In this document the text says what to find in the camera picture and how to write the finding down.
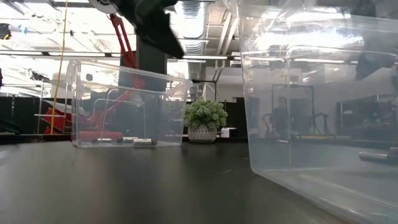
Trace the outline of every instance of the transparent plastic container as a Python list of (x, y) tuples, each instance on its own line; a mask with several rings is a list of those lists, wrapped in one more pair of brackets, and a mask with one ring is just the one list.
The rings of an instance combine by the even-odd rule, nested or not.
[(357, 222), (398, 223), (398, 1), (259, 2), (237, 3), (253, 171)]
[[(132, 82), (118, 86), (118, 77)], [(78, 147), (179, 146), (190, 80), (90, 61), (71, 61), (72, 139)]]

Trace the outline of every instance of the table surface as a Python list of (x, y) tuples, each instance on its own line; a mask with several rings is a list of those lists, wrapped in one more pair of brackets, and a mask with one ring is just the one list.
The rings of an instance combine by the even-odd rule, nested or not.
[(0, 223), (343, 223), (251, 171), (247, 144), (0, 146)]

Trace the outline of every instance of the wall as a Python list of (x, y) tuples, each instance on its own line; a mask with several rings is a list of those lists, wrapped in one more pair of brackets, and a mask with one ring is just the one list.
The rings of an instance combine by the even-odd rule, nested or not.
[[(217, 101), (236, 102), (234, 98), (243, 97), (242, 85), (217, 85)], [(213, 90), (206, 87), (204, 98), (207, 100), (214, 100), (215, 94)]]
[[(65, 99), (66, 96), (66, 86), (65, 86), (65, 77), (66, 75), (64, 73), (61, 74), (60, 76), (60, 85), (58, 86), (58, 92), (57, 92), (57, 98), (58, 99)], [(52, 80), (57, 80), (58, 79), (58, 74), (54, 73)], [(54, 97), (55, 95), (55, 89), (56, 89), (56, 84), (51, 85), (51, 98)], [(70, 99), (72, 97), (72, 92), (70, 91), (70, 86), (68, 87), (68, 98)]]

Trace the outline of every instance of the metal frame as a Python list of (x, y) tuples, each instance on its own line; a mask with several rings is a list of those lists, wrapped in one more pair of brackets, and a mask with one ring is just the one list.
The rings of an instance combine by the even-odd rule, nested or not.
[[(182, 0), (182, 1), (198, 1), (198, 2), (209, 2), (213, 3), (215, 0)], [(51, 2), (53, 7), (65, 7), (65, 2)], [(77, 8), (93, 8), (93, 6), (88, 2), (68, 2), (68, 7), (77, 7)]]
[[(61, 52), (34, 51), (34, 50), (0, 50), (0, 55), (25, 56), (29, 58), (50, 58), (60, 59)], [(63, 56), (64, 60), (120, 60), (120, 52), (68, 52)], [(184, 60), (220, 60), (220, 61), (240, 61), (240, 56), (234, 55), (184, 55)]]
[[(132, 104), (132, 105), (140, 105), (140, 106), (142, 106), (143, 119), (144, 119), (144, 139), (146, 138), (146, 134), (147, 134), (147, 131), (146, 131), (146, 113), (145, 113), (145, 104), (144, 104), (143, 102), (140, 102), (140, 101), (125, 101), (125, 100), (117, 100), (117, 99), (115, 99), (115, 100), (110, 100), (110, 99), (97, 99), (97, 100), (94, 102), (93, 114), (95, 114), (95, 112), (96, 112), (96, 111), (95, 111), (96, 104), (97, 104), (99, 101), (105, 101), (105, 102), (106, 102), (106, 104), (105, 104), (105, 109), (108, 108), (108, 102), (109, 102), (109, 101), (120, 102), (120, 103), (130, 103), (130, 104)], [(103, 133), (104, 133), (104, 125), (103, 125), (102, 130), (101, 130), (101, 139), (103, 138), (103, 136), (102, 136)]]
[[(44, 86), (46, 86), (46, 83), (44, 82), (44, 80), (42, 81), (41, 85), (32, 85), (32, 84), (3, 84), (3, 86), (6, 87), (27, 87), (27, 88), (37, 88), (40, 87), (40, 101), (39, 101), (39, 112), (37, 114), (34, 114), (35, 117), (38, 117), (38, 121), (37, 121), (37, 134), (40, 131), (40, 119), (42, 117), (49, 117), (51, 115), (48, 114), (41, 114), (42, 112), (42, 105), (43, 105), (43, 94), (44, 94)], [(66, 127), (66, 122), (67, 122), (67, 106), (68, 106), (68, 90), (69, 90), (69, 85), (66, 84), (66, 88), (65, 88), (65, 103), (64, 103), (64, 115), (54, 115), (55, 118), (63, 118), (63, 132), (65, 132), (65, 127)]]
[[(271, 106), (272, 106), (272, 110), (274, 110), (274, 88), (278, 87), (278, 86), (284, 86), (285, 88), (287, 88), (288, 86), (290, 88), (309, 88), (311, 89), (311, 109), (312, 109), (312, 128), (315, 130), (315, 96), (314, 96), (314, 89), (313, 86), (305, 86), (305, 85), (288, 85), (288, 84), (273, 84), (271, 86)], [(288, 101), (288, 112), (289, 112), (289, 117), (290, 117), (290, 102)]]

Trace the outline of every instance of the red object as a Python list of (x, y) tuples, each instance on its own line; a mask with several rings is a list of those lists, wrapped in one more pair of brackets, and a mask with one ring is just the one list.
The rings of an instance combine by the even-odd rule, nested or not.
[[(136, 64), (136, 58), (134, 57), (134, 54), (132, 53), (131, 47), (130, 47), (130, 42), (126, 33), (126, 30), (124, 28), (123, 20), (118, 17), (115, 14), (110, 15), (110, 19), (112, 21), (112, 25), (116, 31), (116, 35), (119, 40), (120, 44), (120, 49), (121, 49), (121, 54), (123, 55), (124, 62), (126, 63), (127, 67), (131, 68), (137, 68)], [(122, 31), (123, 34), (123, 39), (125, 42), (123, 42), (122, 36), (120, 34), (119, 27)], [(131, 76), (131, 81), (132, 81), (132, 87), (142, 89), (145, 86), (145, 80), (143, 78), (139, 78), (135, 75)], [(110, 106), (109, 109), (106, 111), (96, 111), (92, 117), (89, 119), (89, 122), (92, 123), (93, 126), (96, 126), (97, 131), (103, 131), (103, 123), (104, 123), (104, 118), (110, 114), (113, 113), (113, 111), (121, 104), (121, 101), (127, 101), (132, 93), (130, 91), (125, 92), (125, 94), (119, 96), (117, 99), (115, 99), (115, 103)]]
[[(53, 110), (53, 108), (49, 108), (46, 112), (46, 115), (52, 115), (52, 110)], [(72, 115), (70, 113), (67, 113), (67, 118), (65, 121), (64, 114), (65, 114), (64, 112), (55, 109), (54, 115), (62, 115), (62, 117), (54, 117), (54, 132), (55, 133), (61, 133), (63, 131), (71, 132), (71, 130), (72, 130)], [(44, 116), (44, 117), (42, 117), (42, 119), (44, 121), (48, 122), (48, 124), (51, 124), (51, 116)], [(45, 134), (51, 134), (51, 128), (50, 128), (50, 132), (47, 133), (47, 130), (46, 130)]]
[[(126, 30), (124, 29), (123, 20), (115, 14), (111, 14), (110, 19), (111, 19), (112, 25), (116, 31), (116, 35), (119, 40), (120, 49), (121, 49), (122, 55), (124, 56), (124, 61), (126, 63), (126, 66), (130, 67), (130, 68), (137, 68), (136, 58), (134, 58), (134, 54), (132, 53), (129, 38), (127, 36)], [(119, 26), (120, 26), (120, 29), (122, 30), (124, 41), (126, 42), (128, 52), (124, 48), (125, 45), (124, 45), (124, 42), (120, 35)]]
[[(44, 131), (44, 134), (51, 134), (51, 127), (50, 126), (46, 127), (46, 129)], [(54, 129), (52, 134), (60, 134), (60, 132), (57, 129)]]
[[(118, 37), (119, 40), (119, 44), (120, 44), (120, 48), (121, 48), (121, 54), (123, 56), (124, 62), (126, 64), (127, 67), (130, 68), (137, 68), (137, 64), (136, 64), (136, 58), (134, 57), (134, 54), (132, 53), (131, 50), (131, 46), (130, 46), (130, 42), (126, 33), (126, 30), (124, 28), (124, 24), (123, 24), (123, 20), (118, 17), (115, 14), (111, 14), (110, 15), (110, 19), (112, 21), (112, 25), (115, 29), (116, 35)], [(137, 88), (137, 89), (142, 89), (145, 87), (145, 80), (143, 78), (137, 77), (135, 75), (131, 75), (131, 81), (132, 81), (132, 87), (133, 88)], [(125, 92), (125, 94), (119, 96), (117, 99), (115, 99), (115, 103), (113, 105), (110, 106), (109, 109), (107, 109), (106, 111), (95, 111), (95, 113), (92, 115), (92, 117), (88, 118), (87, 120), (79, 120), (79, 123), (89, 123), (89, 125), (92, 125), (92, 127), (96, 127), (96, 131), (80, 131), (79, 132), (79, 138), (81, 140), (93, 140), (93, 139), (99, 139), (99, 138), (110, 138), (112, 140), (115, 140), (117, 138), (121, 138), (123, 136), (122, 133), (113, 133), (113, 132), (106, 132), (104, 131), (104, 127), (103, 127), (103, 123), (104, 123), (104, 118), (112, 113), (120, 104), (120, 101), (127, 101), (130, 96), (132, 95), (132, 93), (130, 91)], [(52, 113), (52, 109), (47, 111), (47, 114), (51, 114)], [(63, 113), (59, 110), (55, 110), (55, 114), (57, 115), (63, 115)], [(47, 122), (49, 122), (51, 124), (51, 117), (45, 117), (44, 120), (46, 120)], [(71, 131), (71, 122), (72, 120), (72, 115), (71, 114), (67, 114), (67, 121), (65, 123), (66, 131)], [(63, 118), (61, 117), (55, 117), (54, 118), (54, 132), (55, 133), (59, 133), (63, 130)]]

